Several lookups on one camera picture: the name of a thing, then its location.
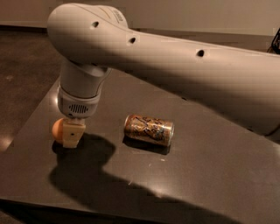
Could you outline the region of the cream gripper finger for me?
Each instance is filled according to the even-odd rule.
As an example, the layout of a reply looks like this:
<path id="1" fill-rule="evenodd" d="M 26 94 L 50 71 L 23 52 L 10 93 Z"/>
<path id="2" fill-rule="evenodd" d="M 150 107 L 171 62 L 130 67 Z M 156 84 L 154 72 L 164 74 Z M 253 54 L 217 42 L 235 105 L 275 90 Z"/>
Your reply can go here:
<path id="1" fill-rule="evenodd" d="M 64 148 L 75 149 L 86 129 L 84 119 L 64 119 L 62 123 L 62 143 Z"/>

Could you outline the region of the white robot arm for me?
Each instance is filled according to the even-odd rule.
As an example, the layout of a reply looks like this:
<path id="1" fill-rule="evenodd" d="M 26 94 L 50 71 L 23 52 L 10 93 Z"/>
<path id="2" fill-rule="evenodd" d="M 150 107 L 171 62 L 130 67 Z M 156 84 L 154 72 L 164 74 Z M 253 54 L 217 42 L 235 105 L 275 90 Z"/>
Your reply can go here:
<path id="1" fill-rule="evenodd" d="M 47 21 L 62 55 L 58 105 L 74 126 L 62 143 L 76 147 L 100 100 L 102 83 L 116 69 L 278 142 L 280 56 L 131 30 L 110 6 L 67 3 Z"/>

